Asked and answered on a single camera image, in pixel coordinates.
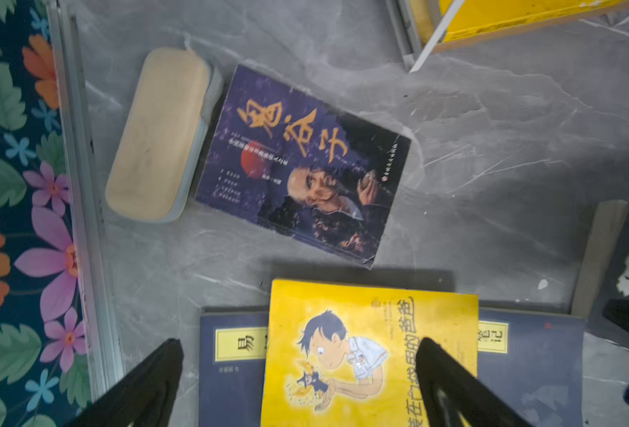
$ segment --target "floral tablecloth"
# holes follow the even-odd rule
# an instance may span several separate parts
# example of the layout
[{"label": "floral tablecloth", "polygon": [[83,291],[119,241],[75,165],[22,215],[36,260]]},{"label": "floral tablecloth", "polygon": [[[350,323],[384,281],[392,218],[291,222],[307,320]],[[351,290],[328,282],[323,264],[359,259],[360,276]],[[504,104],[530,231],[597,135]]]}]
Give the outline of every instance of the floral tablecloth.
[{"label": "floral tablecloth", "polygon": [[41,0],[0,0],[0,427],[90,398],[56,74]]}]

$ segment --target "marble surface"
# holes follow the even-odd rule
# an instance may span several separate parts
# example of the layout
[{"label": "marble surface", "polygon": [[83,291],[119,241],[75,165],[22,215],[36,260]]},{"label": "marble surface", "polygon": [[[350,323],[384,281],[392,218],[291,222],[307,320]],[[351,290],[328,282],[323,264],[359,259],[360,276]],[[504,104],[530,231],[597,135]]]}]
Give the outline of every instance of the marble surface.
[{"label": "marble surface", "polygon": [[[82,0],[75,13],[102,188],[144,57],[184,38],[227,81],[247,62],[412,138],[371,271],[193,200],[165,226],[104,204],[126,368],[167,337],[184,346],[173,426],[198,422],[203,307],[266,305],[271,280],[287,276],[565,312],[596,204],[629,197],[629,24],[547,27],[407,74],[381,0]],[[584,345],[584,418],[629,425],[629,354]]]}]

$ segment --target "boy's arm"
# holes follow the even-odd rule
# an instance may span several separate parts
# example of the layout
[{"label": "boy's arm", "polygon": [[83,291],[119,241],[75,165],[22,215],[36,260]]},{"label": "boy's arm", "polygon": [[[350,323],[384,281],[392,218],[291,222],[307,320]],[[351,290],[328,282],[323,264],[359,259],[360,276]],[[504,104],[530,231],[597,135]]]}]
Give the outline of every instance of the boy's arm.
[{"label": "boy's arm", "polygon": [[364,399],[378,394],[383,386],[383,367],[374,369],[370,378],[361,379],[359,384],[336,381],[336,392],[355,399]]}]

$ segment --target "red sun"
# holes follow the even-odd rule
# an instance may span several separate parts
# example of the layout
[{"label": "red sun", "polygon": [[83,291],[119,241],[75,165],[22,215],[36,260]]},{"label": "red sun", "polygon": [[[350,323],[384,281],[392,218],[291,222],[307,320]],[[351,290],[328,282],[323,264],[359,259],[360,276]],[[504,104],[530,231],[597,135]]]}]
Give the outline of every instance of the red sun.
[{"label": "red sun", "polygon": [[254,180],[258,180],[262,175],[269,172],[269,160],[261,158],[256,152],[251,152],[251,148],[254,150],[261,149],[262,151],[266,151],[266,149],[258,141],[252,141],[245,146],[243,153],[241,153],[241,167],[243,171]]}]

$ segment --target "orange chinese calligraphy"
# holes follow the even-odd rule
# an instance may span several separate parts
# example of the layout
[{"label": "orange chinese calligraphy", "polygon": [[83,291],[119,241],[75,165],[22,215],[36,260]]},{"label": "orange chinese calligraphy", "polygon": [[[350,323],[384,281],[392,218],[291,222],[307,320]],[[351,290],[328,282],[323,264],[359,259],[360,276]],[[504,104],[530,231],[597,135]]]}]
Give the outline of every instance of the orange chinese calligraphy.
[{"label": "orange chinese calligraphy", "polygon": [[334,128],[333,136],[329,139],[329,130],[324,129],[321,131],[321,142],[319,142],[319,149],[326,149],[326,143],[331,144],[331,152],[329,153],[329,163],[334,161],[334,151],[336,146],[343,149],[343,155],[348,154],[348,147],[343,141],[338,139],[338,128]]},{"label": "orange chinese calligraphy", "polygon": [[291,141],[294,139],[298,146],[300,147],[300,151],[303,153],[303,157],[308,156],[308,152],[305,151],[305,144],[310,143],[310,139],[312,138],[312,127],[310,124],[316,118],[316,109],[312,110],[312,112],[300,120],[296,120],[295,122],[289,124],[285,127],[284,138],[286,141]]},{"label": "orange chinese calligraphy", "polygon": [[276,104],[272,104],[268,107],[262,107],[254,100],[249,99],[245,106],[245,110],[240,108],[237,108],[236,110],[245,124],[251,128],[264,128],[271,138],[271,129],[279,124],[283,109],[284,106],[281,102],[276,102]]}]

